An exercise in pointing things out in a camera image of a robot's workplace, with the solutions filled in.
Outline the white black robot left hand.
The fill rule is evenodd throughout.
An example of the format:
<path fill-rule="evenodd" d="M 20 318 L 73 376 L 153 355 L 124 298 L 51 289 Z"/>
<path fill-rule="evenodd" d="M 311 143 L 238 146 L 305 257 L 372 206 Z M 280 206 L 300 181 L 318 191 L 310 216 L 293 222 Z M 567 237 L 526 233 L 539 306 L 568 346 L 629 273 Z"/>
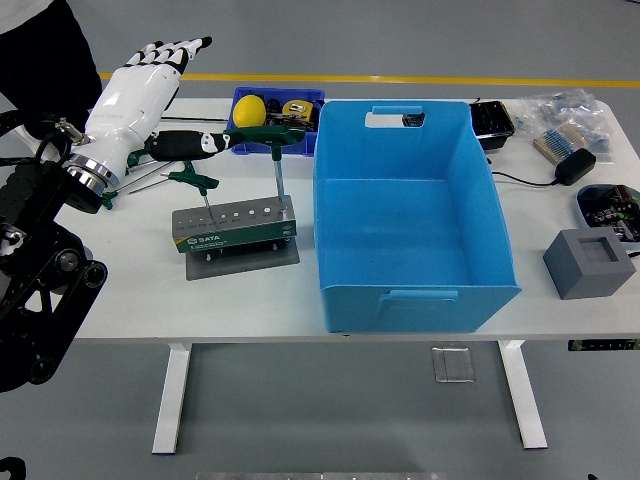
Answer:
<path fill-rule="evenodd" d="M 150 43 L 116 69 L 85 124 L 88 141 L 72 149 L 69 173 L 94 192 L 124 178 L 130 153 L 142 149 L 170 106 L 182 74 L 209 36 Z"/>

